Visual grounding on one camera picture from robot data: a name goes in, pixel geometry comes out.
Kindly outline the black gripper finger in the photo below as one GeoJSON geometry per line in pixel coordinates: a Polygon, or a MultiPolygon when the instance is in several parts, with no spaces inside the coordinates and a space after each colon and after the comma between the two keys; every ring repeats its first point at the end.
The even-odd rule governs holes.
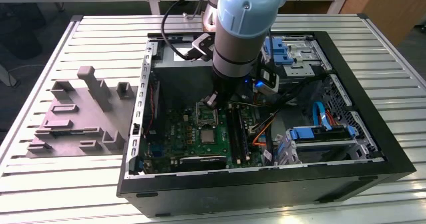
{"type": "Polygon", "coordinates": [[[210,95],[207,95],[202,103],[209,109],[215,109],[218,105],[218,100],[219,100],[219,94],[217,91],[214,91],[210,95]]]}

